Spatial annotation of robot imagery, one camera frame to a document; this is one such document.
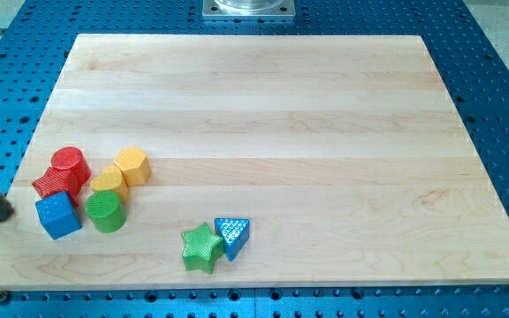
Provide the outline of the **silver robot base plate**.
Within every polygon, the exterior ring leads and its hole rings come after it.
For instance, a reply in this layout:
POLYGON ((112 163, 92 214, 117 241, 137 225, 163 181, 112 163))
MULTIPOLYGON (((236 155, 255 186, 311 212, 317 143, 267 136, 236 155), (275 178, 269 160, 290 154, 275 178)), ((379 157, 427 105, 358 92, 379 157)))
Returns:
POLYGON ((294 0, 203 0, 202 16, 223 18, 292 18, 294 0))

